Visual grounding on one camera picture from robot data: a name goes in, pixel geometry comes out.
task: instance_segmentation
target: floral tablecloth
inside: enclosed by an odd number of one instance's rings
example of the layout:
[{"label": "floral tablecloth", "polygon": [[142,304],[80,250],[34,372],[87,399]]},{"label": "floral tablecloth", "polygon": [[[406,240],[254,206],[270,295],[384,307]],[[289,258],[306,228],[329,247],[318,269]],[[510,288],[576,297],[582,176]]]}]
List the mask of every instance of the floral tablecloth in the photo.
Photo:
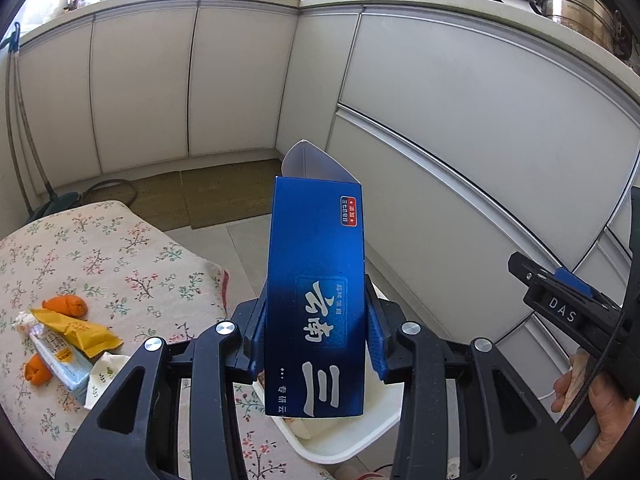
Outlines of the floral tablecloth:
[{"label": "floral tablecloth", "polygon": [[[60,294],[77,294],[87,319],[124,340],[115,352],[132,355],[146,338],[177,342],[231,316],[226,271],[171,240],[120,202],[101,202],[43,218],[0,241],[0,404],[36,459],[54,473],[88,413],[56,378],[25,382],[34,352],[12,329],[21,310]],[[180,414],[188,418],[189,381]],[[236,384],[236,407],[249,478],[331,478],[285,441],[251,386]],[[190,477],[188,425],[180,420],[180,475]]]}]

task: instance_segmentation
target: red label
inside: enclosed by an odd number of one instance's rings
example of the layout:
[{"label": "red label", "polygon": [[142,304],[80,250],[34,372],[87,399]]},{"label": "red label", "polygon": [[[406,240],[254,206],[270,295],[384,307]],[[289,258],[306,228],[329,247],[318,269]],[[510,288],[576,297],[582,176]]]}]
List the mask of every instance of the red label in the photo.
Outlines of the red label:
[{"label": "red label", "polygon": [[358,224],[356,199],[353,196],[340,197],[340,222],[349,227],[355,227]]}]

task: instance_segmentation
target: stainless steel pot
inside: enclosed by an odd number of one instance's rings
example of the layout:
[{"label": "stainless steel pot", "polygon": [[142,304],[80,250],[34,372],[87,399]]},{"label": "stainless steel pot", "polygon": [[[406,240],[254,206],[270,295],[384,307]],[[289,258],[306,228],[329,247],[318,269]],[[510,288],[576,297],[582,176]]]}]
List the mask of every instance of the stainless steel pot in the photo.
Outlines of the stainless steel pot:
[{"label": "stainless steel pot", "polygon": [[532,8],[616,53],[620,20],[600,0],[537,0]]}]

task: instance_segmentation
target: human hand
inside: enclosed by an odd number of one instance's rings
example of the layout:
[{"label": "human hand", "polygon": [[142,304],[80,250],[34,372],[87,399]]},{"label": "human hand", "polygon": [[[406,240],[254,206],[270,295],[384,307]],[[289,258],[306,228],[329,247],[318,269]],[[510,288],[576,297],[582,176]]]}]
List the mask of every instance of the human hand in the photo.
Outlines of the human hand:
[{"label": "human hand", "polygon": [[[559,413],[562,410],[566,393],[571,384],[571,370],[554,383],[556,400],[551,405],[551,411]],[[600,426],[600,434],[591,449],[580,460],[585,478],[593,473],[616,446],[626,427],[634,416],[636,403],[625,400],[620,394],[609,374],[599,374],[589,387],[589,400]]]}]

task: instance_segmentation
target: toothpaste box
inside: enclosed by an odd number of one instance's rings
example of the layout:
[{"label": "toothpaste box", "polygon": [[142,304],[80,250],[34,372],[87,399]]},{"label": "toothpaste box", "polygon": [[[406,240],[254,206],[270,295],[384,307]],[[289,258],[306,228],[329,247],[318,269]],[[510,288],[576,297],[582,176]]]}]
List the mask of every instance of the toothpaste box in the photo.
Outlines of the toothpaste box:
[{"label": "toothpaste box", "polygon": [[282,162],[271,219],[267,415],[362,415],[366,337],[360,184],[306,140]]}]

